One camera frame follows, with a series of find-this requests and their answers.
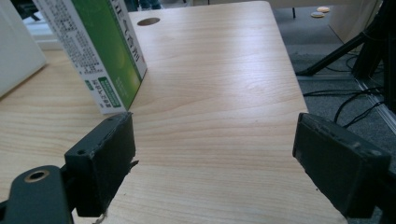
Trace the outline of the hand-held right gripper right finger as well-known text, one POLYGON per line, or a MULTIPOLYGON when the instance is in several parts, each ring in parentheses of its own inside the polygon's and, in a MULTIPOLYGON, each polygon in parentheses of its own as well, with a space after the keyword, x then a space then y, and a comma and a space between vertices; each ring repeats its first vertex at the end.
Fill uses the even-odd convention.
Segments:
POLYGON ((391 156, 334 122, 299 115, 292 156, 345 217, 391 217, 391 156))

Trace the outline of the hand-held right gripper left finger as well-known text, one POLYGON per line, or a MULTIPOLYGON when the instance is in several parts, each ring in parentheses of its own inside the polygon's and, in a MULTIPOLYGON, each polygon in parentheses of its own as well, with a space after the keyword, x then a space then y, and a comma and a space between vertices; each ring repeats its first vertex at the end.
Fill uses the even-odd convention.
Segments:
POLYGON ((67 173, 75 178, 73 206, 81 217, 106 212, 132 167, 135 143, 132 114, 103 120, 65 154, 67 173))

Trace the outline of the black tripod stand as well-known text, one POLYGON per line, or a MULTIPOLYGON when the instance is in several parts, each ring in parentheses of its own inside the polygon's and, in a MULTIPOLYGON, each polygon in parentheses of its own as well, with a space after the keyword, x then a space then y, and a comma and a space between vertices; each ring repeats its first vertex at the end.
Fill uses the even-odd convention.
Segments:
POLYGON ((352 75, 357 79, 366 79, 383 62, 385 104, 396 114, 396 0, 383 0, 374 20, 365 30, 296 75, 313 76, 358 46, 362 48, 352 68, 352 75))

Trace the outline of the metal floor rail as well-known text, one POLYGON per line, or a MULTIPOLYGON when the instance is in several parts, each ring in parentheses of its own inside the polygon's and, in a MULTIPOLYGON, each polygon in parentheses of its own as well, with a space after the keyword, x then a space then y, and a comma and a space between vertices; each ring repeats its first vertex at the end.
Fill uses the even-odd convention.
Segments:
POLYGON ((375 111, 379 114, 382 120, 385 121, 387 126, 396 135, 396 114, 389 110, 385 104, 380 104, 382 98, 374 94, 368 97, 372 105, 376 105, 375 111))

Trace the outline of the green and white carton box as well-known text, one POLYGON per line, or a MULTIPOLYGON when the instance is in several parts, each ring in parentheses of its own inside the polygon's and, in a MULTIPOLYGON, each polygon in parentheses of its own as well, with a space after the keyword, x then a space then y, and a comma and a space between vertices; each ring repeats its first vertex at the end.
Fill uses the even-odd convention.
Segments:
POLYGON ((124 0, 33 0, 103 114, 129 110, 147 65, 124 0))

